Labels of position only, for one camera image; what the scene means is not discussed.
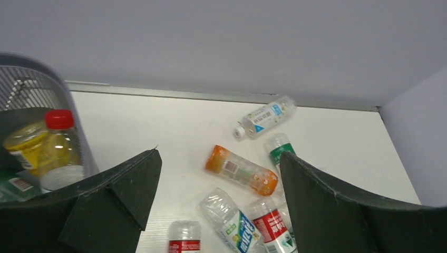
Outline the green tinted bottle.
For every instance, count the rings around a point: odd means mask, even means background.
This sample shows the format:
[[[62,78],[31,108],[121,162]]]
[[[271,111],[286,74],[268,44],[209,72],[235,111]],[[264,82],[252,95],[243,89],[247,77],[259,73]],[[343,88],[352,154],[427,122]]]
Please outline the green tinted bottle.
[[[8,170],[1,170],[1,203],[24,202],[41,195],[37,187]]]

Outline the yellow juice bottle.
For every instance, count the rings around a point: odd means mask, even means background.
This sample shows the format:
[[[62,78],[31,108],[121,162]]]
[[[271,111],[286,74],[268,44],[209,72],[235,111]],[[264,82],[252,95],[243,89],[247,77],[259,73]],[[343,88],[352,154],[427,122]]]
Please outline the yellow juice bottle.
[[[44,121],[34,122],[11,133],[3,141],[3,147],[16,158],[23,169],[37,177],[40,148],[47,134]]]

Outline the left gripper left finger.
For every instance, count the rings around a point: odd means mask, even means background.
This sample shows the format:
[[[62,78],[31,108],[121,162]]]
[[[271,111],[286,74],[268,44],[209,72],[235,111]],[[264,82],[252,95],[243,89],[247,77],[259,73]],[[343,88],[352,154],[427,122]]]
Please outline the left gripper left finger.
[[[156,149],[67,187],[1,204],[1,252],[135,252],[162,168]]]

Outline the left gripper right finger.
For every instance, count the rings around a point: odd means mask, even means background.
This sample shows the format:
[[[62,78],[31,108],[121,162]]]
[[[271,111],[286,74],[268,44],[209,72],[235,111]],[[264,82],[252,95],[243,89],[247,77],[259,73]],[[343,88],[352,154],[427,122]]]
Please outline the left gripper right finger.
[[[446,252],[446,207],[366,191],[290,152],[280,172],[299,252]]]

